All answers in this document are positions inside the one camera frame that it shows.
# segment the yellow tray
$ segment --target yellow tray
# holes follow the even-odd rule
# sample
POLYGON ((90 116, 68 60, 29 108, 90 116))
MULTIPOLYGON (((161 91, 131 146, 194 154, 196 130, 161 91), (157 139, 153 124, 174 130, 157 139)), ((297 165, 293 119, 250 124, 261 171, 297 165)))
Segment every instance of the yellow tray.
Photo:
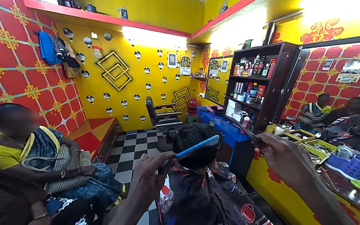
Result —
POLYGON ((324 145, 325 147, 330 148, 330 151, 335 152, 337 150, 337 147, 334 145, 331 145, 325 141, 322 140, 313 140, 313 141, 306 141, 305 142, 306 145, 324 145))
POLYGON ((278 136, 279 136, 279 137, 289 137, 289 138, 293 138, 293 139, 295 139, 296 141, 293 141, 293 140, 290 140, 290 141, 292 141, 292 142, 294 142, 294 143, 300 143, 300 141, 302 140, 301 138, 299 138, 299 137, 297 137, 297 136, 295 136, 295 135, 292 135, 292 134, 290 134, 290 133, 282 133, 282 134, 279 134, 278 136))
POLYGON ((311 146, 308 146, 308 145, 303 144, 303 143, 301 143, 300 145, 302 145, 302 146, 303 146, 306 150, 308 150, 310 153, 315 154, 315 155, 317 155, 319 158, 321 158, 321 160, 318 161, 318 162, 312 160, 312 162, 313 162, 313 164, 314 164, 315 166, 322 164, 322 163, 329 157, 328 154, 325 154, 325 153, 323 153, 323 152, 321 152, 321 151, 319 151, 319 150, 316 150, 315 148, 313 148, 313 147, 311 147, 311 146))
POLYGON ((316 139, 316 136, 312 133, 309 133, 308 131, 302 130, 302 129, 298 129, 298 130, 293 130, 293 131, 289 131, 290 134, 294 135, 294 133, 304 133, 305 136, 308 136, 307 139, 302 139, 301 143, 307 142, 307 141, 313 141, 316 139))

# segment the blue comb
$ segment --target blue comb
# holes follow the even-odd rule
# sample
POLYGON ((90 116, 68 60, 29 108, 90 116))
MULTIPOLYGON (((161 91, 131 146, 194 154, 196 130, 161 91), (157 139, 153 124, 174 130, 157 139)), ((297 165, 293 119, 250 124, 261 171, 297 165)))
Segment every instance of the blue comb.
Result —
MULTIPOLYGON (((198 149, 201 149, 203 147, 208 147, 208 146, 214 146, 218 142, 219 142, 219 136, 215 135, 213 137, 208 138, 205 141, 202 141, 202 142, 192 146, 191 148, 189 148, 185 151, 178 153, 177 155, 174 156, 174 158, 177 159, 177 161, 180 161, 182 159, 185 159, 185 158, 191 156, 198 149)), ((169 162, 169 159, 165 160, 162 164, 162 167, 164 167, 168 162, 169 162)))

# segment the pink tray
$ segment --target pink tray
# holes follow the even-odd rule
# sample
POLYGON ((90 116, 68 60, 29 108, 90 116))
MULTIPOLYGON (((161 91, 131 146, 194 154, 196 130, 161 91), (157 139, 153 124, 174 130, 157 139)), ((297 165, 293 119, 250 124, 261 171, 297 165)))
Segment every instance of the pink tray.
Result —
POLYGON ((209 110, 210 112, 213 112, 213 110, 211 109, 212 106, 216 106, 218 109, 223 109, 223 107, 220 105, 207 105, 206 109, 209 110))

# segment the mesh bag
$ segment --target mesh bag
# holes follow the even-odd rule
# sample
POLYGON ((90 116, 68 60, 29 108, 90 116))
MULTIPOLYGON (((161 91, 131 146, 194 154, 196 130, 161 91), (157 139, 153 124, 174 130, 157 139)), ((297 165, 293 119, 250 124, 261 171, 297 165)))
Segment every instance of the mesh bag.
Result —
MULTIPOLYGON (((35 171, 43 171, 41 169, 34 168, 29 165, 29 162, 34 159, 55 161, 55 166, 54 166, 53 171, 60 171, 60 170, 64 170, 69 165, 71 157, 70 157, 69 148, 65 145, 61 145, 60 151, 57 153, 55 158, 33 157, 33 158, 23 160, 21 164, 23 167, 26 167, 28 169, 32 169, 35 171)), ((89 151, 80 151, 79 164, 81 167, 91 165, 91 157, 90 157, 89 151)), ((79 187, 79 186, 86 184, 88 182, 89 178, 90 178, 89 176, 76 176, 76 177, 64 179, 61 181, 50 182, 50 183, 45 184, 44 190, 48 194, 69 190, 69 189, 79 187)))

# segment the mirror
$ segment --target mirror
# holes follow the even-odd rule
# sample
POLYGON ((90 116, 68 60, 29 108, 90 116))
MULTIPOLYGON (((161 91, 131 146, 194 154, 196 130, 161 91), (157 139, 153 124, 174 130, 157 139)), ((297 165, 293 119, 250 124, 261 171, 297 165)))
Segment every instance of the mirror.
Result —
POLYGON ((209 61, 208 80, 205 90, 206 99, 220 105, 224 104, 232 60, 231 57, 209 61))

